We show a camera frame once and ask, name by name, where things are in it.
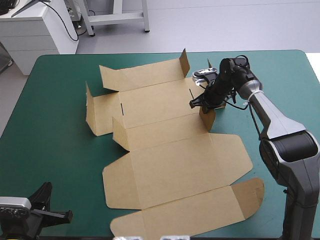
cardboard tab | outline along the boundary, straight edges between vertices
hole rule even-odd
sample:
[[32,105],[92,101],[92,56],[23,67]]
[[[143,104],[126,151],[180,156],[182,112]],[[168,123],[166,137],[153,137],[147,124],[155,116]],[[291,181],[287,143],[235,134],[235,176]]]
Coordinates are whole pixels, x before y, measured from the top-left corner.
[[181,80],[190,69],[186,49],[177,59],[118,70],[101,65],[99,67],[103,87],[119,92]]
[[263,195],[263,181],[254,178],[115,218],[110,229],[116,237],[145,240],[193,236],[244,221],[259,209]]
[[[119,174],[121,169],[133,174]],[[134,209],[146,209],[227,186],[251,169],[237,135],[205,133],[131,151],[106,166],[102,175],[108,207],[131,209],[128,196],[134,189],[126,183],[135,183],[139,206]]]

green table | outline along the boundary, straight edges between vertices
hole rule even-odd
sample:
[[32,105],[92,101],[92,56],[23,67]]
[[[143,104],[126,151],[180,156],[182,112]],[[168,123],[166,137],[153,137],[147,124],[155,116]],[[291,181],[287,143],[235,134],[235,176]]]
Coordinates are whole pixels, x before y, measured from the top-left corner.
[[[264,92],[290,118],[320,140],[320,85],[298,50],[188,53],[192,71],[213,66],[221,59],[245,54]],[[94,96],[103,89],[99,65],[127,68],[177,58],[180,53],[48,55],[40,57],[29,76],[12,116],[0,138],[0,196],[27,197],[43,182],[53,184],[52,211],[71,209],[71,224],[49,227],[48,236],[111,236],[110,221],[132,210],[110,209],[105,203],[103,168],[126,151],[112,134],[96,137],[86,117],[87,81]],[[243,101],[238,97],[238,104]],[[258,151],[258,136],[249,111],[232,107],[217,111],[214,133],[240,135],[253,162],[244,181],[260,177],[265,183],[264,201],[250,219],[201,237],[279,237],[285,194],[271,177]],[[320,213],[314,237],[320,237]]]

